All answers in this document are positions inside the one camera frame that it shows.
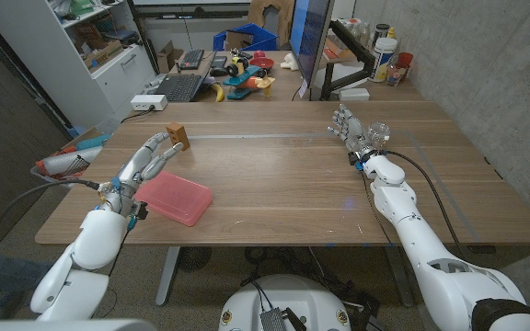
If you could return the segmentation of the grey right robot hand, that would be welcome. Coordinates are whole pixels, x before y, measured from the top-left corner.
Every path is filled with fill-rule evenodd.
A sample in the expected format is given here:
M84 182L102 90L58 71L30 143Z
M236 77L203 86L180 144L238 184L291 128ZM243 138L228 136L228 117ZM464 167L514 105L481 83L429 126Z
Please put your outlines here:
M335 128L328 127L328 131L344 142L352 165L356 161L366 162L372 154L379 152L379 148L372 144L369 131L344 104L333 112L332 121Z

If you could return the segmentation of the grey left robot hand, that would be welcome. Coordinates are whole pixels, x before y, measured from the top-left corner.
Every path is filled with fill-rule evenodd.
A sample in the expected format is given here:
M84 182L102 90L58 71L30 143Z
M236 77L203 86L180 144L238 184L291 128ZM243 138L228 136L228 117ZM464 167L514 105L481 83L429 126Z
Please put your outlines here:
M167 161L183 149L183 143L176 143L162 154L161 144L169 135L160 132L149 138L121 167L116 175L118 185L110 185L104 194L105 201L98 205L99 210L113 211L124 217L133 209L134 195L144 181L156 177Z

